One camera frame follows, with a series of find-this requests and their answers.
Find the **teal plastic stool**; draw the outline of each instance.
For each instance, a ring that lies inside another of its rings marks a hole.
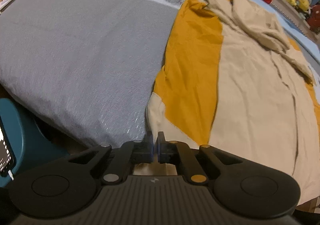
[[[1,98],[0,117],[16,158],[13,175],[68,155],[42,135],[33,116],[22,106]],[[9,176],[0,176],[0,187],[10,180]]]

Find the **white charging cable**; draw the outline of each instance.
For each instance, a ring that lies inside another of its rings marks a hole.
[[[11,170],[9,170],[9,171],[8,171],[8,174],[9,174],[9,176],[10,176],[11,180],[13,181],[13,180],[14,180],[14,178],[13,178],[13,174],[12,174]]]

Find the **bed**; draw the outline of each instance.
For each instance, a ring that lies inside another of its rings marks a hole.
[[[87,146],[141,140],[149,129],[146,106],[184,1],[4,0],[0,82],[39,118]],[[297,42],[320,102],[318,47],[262,0],[252,1],[276,13]],[[300,203],[318,190],[313,186]]]

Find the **phone screen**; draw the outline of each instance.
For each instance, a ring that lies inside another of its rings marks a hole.
[[[6,144],[2,128],[0,126],[0,172],[6,167],[11,160],[9,146]]]

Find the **beige and yellow jacket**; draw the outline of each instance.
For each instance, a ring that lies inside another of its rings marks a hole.
[[[154,139],[163,131],[281,170],[300,185],[299,204],[320,195],[319,105],[292,45],[249,0],[186,0],[147,107]]]

